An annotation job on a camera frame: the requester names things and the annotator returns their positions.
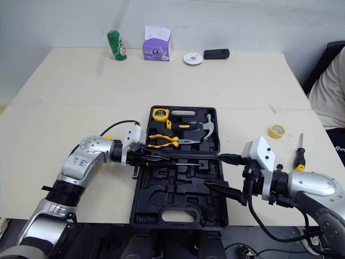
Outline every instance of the toolbox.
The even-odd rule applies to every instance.
[[[203,184],[204,180],[224,180],[221,161],[216,159],[219,151],[214,108],[153,106],[145,152],[170,160],[140,166],[130,224],[135,228],[226,228],[225,197]],[[181,210],[194,221],[164,220],[164,212]]]

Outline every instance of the tissue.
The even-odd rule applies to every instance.
[[[171,57],[170,29],[145,26],[145,42],[142,45],[144,59],[169,61]]]

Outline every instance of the chair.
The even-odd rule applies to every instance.
[[[326,70],[328,65],[332,62],[336,55],[339,54],[344,46],[345,40],[339,42],[330,42],[327,44],[326,50],[322,54],[319,62],[316,64],[315,68],[302,85],[305,94],[308,94],[311,91],[315,82],[320,78],[320,75]]]

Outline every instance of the beige shirt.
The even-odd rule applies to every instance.
[[[325,129],[345,128],[345,47],[315,82],[308,97]]]

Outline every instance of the pliers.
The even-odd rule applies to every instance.
[[[189,145],[189,144],[194,144],[194,143],[200,143],[200,141],[198,140],[179,139],[178,137],[171,138],[169,136],[162,135],[162,134],[150,135],[149,139],[165,139],[169,141],[169,143],[162,144],[159,146],[150,145],[150,144],[147,145],[147,147],[152,147],[152,148],[168,147],[171,145],[174,147],[178,147],[179,145]]]

